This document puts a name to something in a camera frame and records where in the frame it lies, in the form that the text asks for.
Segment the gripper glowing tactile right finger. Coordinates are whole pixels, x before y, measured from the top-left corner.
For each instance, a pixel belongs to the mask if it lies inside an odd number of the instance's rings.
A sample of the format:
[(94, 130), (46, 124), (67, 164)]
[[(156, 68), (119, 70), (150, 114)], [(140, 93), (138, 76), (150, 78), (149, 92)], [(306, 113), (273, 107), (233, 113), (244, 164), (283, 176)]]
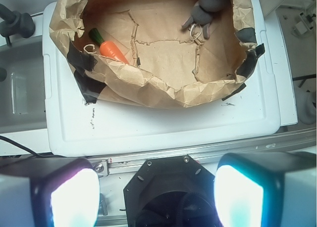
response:
[(315, 227), (317, 156), (227, 153), (218, 163), (213, 194), (225, 227)]

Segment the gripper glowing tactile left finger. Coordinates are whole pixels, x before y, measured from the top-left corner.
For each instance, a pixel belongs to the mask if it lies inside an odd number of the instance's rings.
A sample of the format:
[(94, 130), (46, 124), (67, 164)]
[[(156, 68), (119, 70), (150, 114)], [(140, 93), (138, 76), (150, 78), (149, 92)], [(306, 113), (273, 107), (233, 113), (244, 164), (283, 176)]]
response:
[(86, 158), (0, 162), (2, 227), (93, 227), (99, 201), (99, 178)]

